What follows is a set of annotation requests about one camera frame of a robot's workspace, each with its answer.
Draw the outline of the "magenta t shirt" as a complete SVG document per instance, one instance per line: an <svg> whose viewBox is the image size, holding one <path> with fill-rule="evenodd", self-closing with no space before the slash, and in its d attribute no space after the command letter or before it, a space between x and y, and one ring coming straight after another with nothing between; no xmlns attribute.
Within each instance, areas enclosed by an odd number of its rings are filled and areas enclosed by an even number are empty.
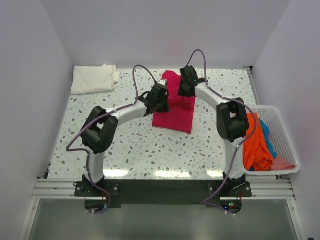
<svg viewBox="0 0 320 240"><path fill-rule="evenodd" d="M154 113L152 126L191 134L196 98L178 95L181 76L174 71L166 70L162 79L168 82L169 112Z"/></svg>

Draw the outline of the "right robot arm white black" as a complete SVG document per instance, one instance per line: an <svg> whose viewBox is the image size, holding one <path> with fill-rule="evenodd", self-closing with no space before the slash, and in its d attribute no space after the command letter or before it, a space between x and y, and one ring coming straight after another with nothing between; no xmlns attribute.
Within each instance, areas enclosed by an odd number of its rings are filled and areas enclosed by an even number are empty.
<svg viewBox="0 0 320 240"><path fill-rule="evenodd" d="M205 78L199 78L193 66L180 69L178 94L201 99L216 111L216 129L225 145L225 170L221 186L216 190L233 197L246 183L243 165L243 143L249 120L246 105L241 98L230 98L213 90Z"/></svg>

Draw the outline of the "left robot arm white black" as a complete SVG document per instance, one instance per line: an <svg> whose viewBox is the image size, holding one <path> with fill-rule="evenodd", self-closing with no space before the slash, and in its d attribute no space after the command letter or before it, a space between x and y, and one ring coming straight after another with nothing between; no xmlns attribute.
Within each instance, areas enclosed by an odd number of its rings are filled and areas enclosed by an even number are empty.
<svg viewBox="0 0 320 240"><path fill-rule="evenodd" d="M104 156L112 145L119 126L135 119L144 118L153 113L169 112L169 91L167 80L155 83L150 91L137 98L135 104L124 105L107 113L97 106L90 113L81 129L82 144L88 150L86 160L86 191L92 196L99 196L104 190Z"/></svg>

